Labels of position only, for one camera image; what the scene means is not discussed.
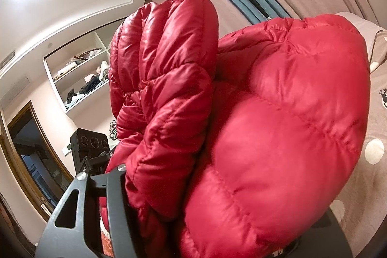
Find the red down jacket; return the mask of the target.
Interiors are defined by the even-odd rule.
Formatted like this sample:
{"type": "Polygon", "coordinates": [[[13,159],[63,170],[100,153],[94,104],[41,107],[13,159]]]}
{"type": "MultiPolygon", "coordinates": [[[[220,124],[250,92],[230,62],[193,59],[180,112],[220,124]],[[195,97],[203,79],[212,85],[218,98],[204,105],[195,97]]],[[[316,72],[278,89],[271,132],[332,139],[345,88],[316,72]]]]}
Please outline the red down jacket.
{"type": "Polygon", "coordinates": [[[110,102],[146,257],[267,257],[307,231],[359,160],[364,38],[345,17],[220,37],[210,0],[148,3],[117,28],[110,102]]]}

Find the wooden framed door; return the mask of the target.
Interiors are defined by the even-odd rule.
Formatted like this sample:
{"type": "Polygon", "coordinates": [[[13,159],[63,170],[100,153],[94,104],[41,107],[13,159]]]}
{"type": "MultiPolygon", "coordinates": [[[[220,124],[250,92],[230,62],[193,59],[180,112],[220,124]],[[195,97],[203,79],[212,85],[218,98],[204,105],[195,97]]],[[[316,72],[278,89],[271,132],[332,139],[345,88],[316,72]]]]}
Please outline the wooden framed door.
{"type": "Polygon", "coordinates": [[[21,190],[45,221],[74,179],[28,102],[8,123],[1,112],[1,149],[21,190]]]}

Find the white wall shelf unit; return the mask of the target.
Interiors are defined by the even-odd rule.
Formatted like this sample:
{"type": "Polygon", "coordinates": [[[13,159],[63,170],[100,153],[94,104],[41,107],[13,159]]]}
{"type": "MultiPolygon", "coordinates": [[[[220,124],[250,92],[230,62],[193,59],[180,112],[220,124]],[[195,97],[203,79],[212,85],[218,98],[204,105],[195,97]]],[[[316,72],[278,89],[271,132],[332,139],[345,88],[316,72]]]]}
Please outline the white wall shelf unit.
{"type": "Polygon", "coordinates": [[[109,110],[108,65],[113,35],[122,19],[76,37],[47,55],[43,64],[64,113],[77,120],[97,107],[109,110]]]}

